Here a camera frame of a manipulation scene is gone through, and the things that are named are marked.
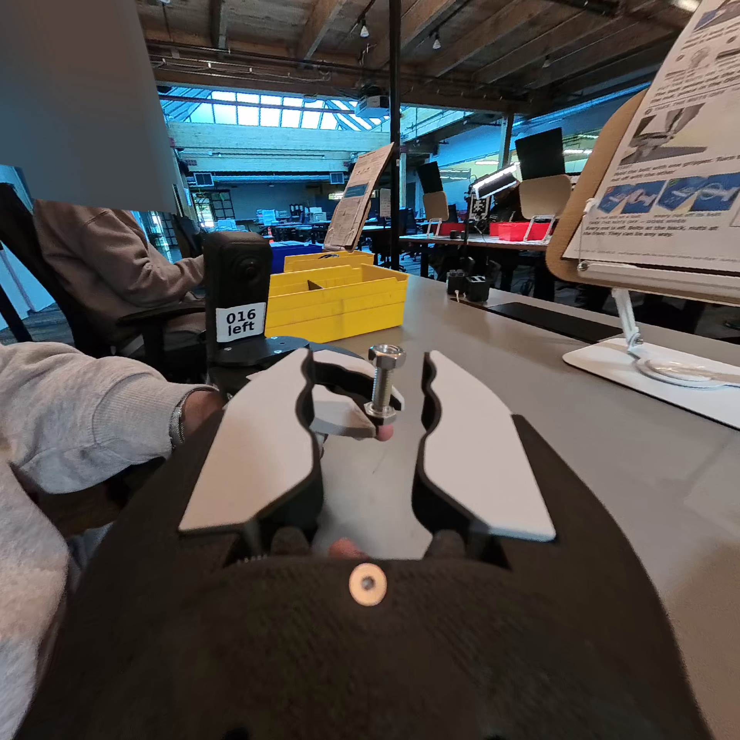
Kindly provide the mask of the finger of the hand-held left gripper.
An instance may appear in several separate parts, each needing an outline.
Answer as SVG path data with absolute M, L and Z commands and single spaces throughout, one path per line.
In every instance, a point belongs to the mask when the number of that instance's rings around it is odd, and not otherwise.
M 352 399 L 313 399 L 314 434 L 350 438 L 375 438 L 377 428 Z
M 367 360 L 336 348 L 313 348 L 315 383 L 337 394 L 345 394 L 360 403 L 372 399 L 376 368 Z

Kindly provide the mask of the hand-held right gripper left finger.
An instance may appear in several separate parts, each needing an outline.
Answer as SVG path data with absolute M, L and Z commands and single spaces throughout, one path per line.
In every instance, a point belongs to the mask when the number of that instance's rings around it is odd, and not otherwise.
M 180 533 L 261 527 L 318 529 L 323 481 L 314 420 L 311 350 L 253 375 L 228 402 L 192 490 Z

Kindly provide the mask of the yellow plastic bin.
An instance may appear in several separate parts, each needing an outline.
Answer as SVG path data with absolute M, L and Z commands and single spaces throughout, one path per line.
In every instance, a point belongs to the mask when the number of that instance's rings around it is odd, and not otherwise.
M 358 268 L 361 266 L 375 266 L 376 255 L 373 252 L 340 251 L 315 252 L 306 254 L 287 255 L 283 261 L 283 273 L 306 272 L 317 269 L 328 269 L 338 266 Z
M 307 281 L 323 286 L 309 291 Z M 265 334 L 313 343 L 402 325 L 409 276 L 379 266 L 338 266 L 272 276 Z

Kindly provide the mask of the silver hex bolt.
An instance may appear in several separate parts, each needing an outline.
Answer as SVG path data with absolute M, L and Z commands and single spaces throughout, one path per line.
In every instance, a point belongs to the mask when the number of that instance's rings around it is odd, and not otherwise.
M 391 403 L 392 375 L 396 367 L 397 358 L 376 358 L 372 398 L 364 404 L 364 411 L 378 425 L 391 424 L 396 417 L 396 409 Z

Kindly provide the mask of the person's left forearm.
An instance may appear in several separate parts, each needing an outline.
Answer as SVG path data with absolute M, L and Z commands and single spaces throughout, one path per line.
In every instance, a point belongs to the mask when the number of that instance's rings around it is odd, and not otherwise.
M 172 452 L 173 413 L 199 385 L 60 343 L 2 346 L 2 486 L 66 494 Z

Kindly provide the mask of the black desk strip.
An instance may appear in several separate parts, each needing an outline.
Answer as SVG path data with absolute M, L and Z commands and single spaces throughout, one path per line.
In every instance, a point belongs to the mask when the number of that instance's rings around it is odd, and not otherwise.
M 585 344 L 596 344 L 622 334 L 618 327 L 527 303 L 501 303 L 486 306 L 484 310 Z

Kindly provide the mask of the person's left hand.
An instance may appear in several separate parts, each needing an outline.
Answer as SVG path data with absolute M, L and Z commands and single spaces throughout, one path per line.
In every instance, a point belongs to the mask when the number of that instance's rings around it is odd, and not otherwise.
M 208 419 L 224 407 L 223 395 L 214 388 L 191 390 L 179 403 L 178 439 L 189 439 Z

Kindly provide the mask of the blue plastic bin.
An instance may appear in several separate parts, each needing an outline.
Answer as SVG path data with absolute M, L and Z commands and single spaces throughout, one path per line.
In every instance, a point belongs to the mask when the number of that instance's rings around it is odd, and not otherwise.
M 284 272 L 285 259 L 289 256 L 317 254 L 323 251 L 321 244 L 314 242 L 293 241 L 272 241 L 272 274 L 281 274 Z

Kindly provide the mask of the white stand base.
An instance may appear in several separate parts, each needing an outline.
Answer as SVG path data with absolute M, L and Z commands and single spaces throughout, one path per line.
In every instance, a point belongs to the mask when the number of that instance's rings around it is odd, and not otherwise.
M 630 289 L 670 297 L 696 293 L 699 301 L 717 299 L 735 306 L 738 274 L 645 268 L 579 259 L 583 281 L 603 281 L 612 288 L 622 335 L 571 351 L 570 366 L 657 400 L 739 430 L 738 365 L 659 346 L 644 340 L 636 322 Z

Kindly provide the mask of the wooden-edged table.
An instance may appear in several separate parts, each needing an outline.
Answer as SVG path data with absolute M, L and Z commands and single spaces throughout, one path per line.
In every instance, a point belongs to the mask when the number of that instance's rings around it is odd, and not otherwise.
M 429 277 L 429 251 L 433 246 L 474 247 L 481 249 L 502 249 L 514 252 L 545 252 L 550 244 L 550 237 L 542 240 L 504 241 L 498 237 L 484 235 L 452 236 L 417 234 L 402 235 L 398 238 L 398 250 L 401 253 L 420 253 L 420 276 Z

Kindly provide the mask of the red plastic bin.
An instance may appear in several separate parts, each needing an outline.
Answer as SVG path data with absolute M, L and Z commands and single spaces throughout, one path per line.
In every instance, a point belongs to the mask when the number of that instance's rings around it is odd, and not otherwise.
M 507 222 L 500 221 L 489 224 L 489 235 L 502 242 L 536 242 L 545 240 L 550 233 L 548 221 L 534 222 Z

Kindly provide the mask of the black office chair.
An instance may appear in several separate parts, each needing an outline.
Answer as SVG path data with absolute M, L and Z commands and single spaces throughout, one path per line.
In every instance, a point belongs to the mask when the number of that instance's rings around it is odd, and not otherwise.
M 56 306 L 69 326 L 72 345 L 91 357 L 114 356 L 116 347 L 108 344 L 89 321 L 87 310 L 59 282 L 57 274 L 43 259 L 32 217 L 9 183 L 1 185 L 2 273 L 20 295 L 24 312 L 32 317 L 42 310 L 42 302 Z M 159 308 L 128 311 L 116 327 L 136 330 L 142 340 L 142 361 L 160 371 L 168 380 L 189 382 L 206 375 L 206 349 L 194 339 L 184 348 L 166 348 L 168 321 L 185 316 L 205 315 L 202 301 L 168 303 Z

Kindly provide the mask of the black pole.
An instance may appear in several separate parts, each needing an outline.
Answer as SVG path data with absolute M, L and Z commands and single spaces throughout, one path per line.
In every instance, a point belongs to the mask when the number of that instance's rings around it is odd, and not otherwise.
M 401 105 L 401 2 L 389 2 L 389 79 L 390 79 L 390 133 L 392 156 L 391 177 L 391 228 L 390 264 L 400 270 L 400 105 Z

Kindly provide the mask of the white light bar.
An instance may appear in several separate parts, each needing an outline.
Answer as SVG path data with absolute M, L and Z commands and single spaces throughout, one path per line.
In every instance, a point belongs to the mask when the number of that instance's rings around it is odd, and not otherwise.
M 516 176 L 518 166 L 518 163 L 508 164 L 489 175 L 478 178 L 470 185 L 471 197 L 485 199 L 507 187 L 519 184 Z

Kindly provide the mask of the printed instruction page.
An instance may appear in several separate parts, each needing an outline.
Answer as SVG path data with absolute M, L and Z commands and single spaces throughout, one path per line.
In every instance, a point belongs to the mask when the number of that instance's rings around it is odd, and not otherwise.
M 702 2 L 566 257 L 738 274 L 739 2 Z

